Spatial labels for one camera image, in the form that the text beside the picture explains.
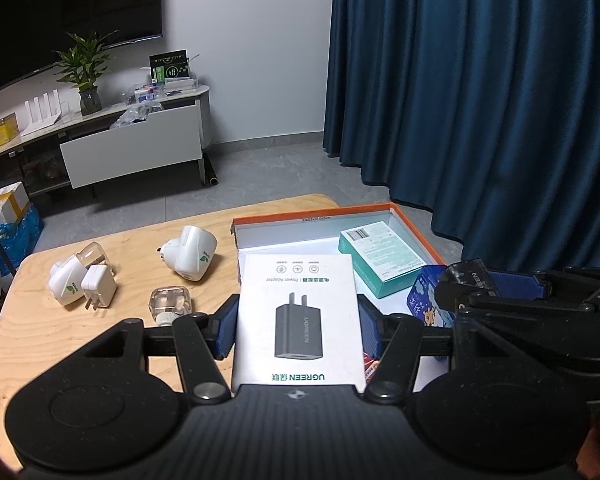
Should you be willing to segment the blue plastic case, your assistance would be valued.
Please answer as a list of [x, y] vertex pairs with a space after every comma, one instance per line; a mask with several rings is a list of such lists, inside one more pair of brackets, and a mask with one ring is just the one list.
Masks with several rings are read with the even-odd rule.
[[411, 315], [419, 318], [426, 326], [450, 328], [455, 315], [438, 306], [436, 286], [446, 266], [428, 264], [423, 266], [408, 293], [405, 303]]

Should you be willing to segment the clear liquid refill bottle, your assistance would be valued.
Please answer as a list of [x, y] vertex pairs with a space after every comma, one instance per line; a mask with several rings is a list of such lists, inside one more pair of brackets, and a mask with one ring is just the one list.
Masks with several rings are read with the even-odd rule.
[[183, 286], [159, 287], [152, 291], [149, 298], [149, 312], [159, 327], [171, 326], [184, 315], [192, 313], [192, 298]]

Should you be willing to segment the teal white carton box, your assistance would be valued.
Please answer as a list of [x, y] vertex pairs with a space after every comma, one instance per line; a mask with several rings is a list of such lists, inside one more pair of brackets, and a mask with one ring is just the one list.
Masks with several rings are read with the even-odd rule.
[[351, 256], [356, 274], [378, 299], [411, 287], [426, 264], [383, 221], [341, 231], [338, 249]]

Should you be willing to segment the white plug-in vaporizer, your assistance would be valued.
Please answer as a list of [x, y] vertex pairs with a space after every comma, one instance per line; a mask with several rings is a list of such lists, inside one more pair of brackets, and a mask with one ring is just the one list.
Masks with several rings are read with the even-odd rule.
[[198, 226], [184, 226], [174, 237], [158, 248], [166, 266], [187, 281], [199, 282], [207, 273], [218, 247], [215, 236]]

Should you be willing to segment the white charger retail box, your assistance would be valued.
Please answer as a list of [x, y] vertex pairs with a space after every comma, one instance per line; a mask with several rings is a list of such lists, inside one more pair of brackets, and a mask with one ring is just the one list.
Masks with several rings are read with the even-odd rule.
[[232, 389], [366, 386], [348, 255], [248, 254], [242, 263]]

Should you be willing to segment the black wall charger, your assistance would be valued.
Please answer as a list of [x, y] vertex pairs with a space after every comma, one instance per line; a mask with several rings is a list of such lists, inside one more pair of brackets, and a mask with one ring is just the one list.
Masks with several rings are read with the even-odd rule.
[[498, 292], [494, 278], [481, 259], [463, 260], [450, 264], [440, 275], [439, 282]]

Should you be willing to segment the white usb charger cube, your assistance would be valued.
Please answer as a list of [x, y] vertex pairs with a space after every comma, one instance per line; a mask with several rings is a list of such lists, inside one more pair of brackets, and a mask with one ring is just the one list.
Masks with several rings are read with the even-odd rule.
[[81, 282], [81, 287], [86, 298], [86, 310], [108, 308], [118, 288], [114, 274], [106, 264], [90, 266]]

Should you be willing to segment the white vaporizer with clear bottle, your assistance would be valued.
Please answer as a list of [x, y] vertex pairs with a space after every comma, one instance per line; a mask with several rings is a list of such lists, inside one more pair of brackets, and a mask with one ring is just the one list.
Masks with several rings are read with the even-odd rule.
[[58, 304], [65, 307], [83, 297], [81, 283], [94, 264], [109, 264], [104, 248], [97, 242], [88, 243], [64, 261], [52, 265], [47, 287]]

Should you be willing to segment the red playing card box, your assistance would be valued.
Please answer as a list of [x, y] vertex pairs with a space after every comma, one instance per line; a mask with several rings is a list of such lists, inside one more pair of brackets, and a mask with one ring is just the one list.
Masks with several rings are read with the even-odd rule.
[[364, 352], [363, 361], [365, 381], [370, 382], [376, 373], [380, 359], [377, 356], [371, 356], [370, 354]]

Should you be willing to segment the white tv console cabinet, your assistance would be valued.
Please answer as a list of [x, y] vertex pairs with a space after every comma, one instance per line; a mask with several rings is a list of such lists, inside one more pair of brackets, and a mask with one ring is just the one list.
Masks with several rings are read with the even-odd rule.
[[161, 110], [129, 126], [112, 125], [126, 110], [117, 104], [86, 117], [72, 114], [30, 136], [20, 134], [0, 147], [0, 186], [19, 180], [35, 197], [183, 162], [196, 162], [201, 184], [215, 185], [207, 154], [209, 91], [202, 84], [163, 96]]

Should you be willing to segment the white yellow floor box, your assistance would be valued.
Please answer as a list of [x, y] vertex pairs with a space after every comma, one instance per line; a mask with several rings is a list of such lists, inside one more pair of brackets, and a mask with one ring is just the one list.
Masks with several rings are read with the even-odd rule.
[[29, 205], [29, 196], [20, 181], [0, 188], [0, 226], [19, 223]]

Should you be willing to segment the white router with antennas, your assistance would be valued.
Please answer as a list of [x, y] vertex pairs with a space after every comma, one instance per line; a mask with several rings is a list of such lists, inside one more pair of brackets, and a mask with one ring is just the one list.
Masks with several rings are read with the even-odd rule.
[[57, 89], [52, 94], [45, 92], [42, 98], [36, 96], [33, 104], [24, 102], [28, 114], [28, 125], [20, 132], [20, 136], [30, 136], [42, 129], [53, 126], [61, 118], [62, 110]]

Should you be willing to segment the black green display box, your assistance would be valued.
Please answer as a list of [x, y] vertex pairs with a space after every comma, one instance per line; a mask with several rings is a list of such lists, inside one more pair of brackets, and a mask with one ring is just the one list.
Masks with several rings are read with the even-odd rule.
[[198, 86], [197, 76], [190, 70], [190, 57], [186, 50], [169, 51], [149, 57], [150, 81], [166, 84], [173, 81], [188, 81]]

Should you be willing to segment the yellow cardboard box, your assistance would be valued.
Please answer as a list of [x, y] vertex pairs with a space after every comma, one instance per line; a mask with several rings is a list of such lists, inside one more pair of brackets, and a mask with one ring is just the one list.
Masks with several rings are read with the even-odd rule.
[[19, 133], [17, 116], [15, 113], [0, 119], [0, 146], [8, 143]]

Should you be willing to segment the potted green plant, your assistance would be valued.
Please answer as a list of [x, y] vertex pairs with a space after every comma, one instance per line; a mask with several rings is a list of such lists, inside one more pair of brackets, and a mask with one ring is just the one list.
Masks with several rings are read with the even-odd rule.
[[71, 84], [78, 90], [80, 113], [90, 116], [102, 110], [97, 81], [108, 70], [110, 54], [107, 40], [111, 32], [105, 35], [90, 32], [86, 36], [68, 32], [68, 36], [73, 45], [68, 50], [57, 51], [57, 81]]

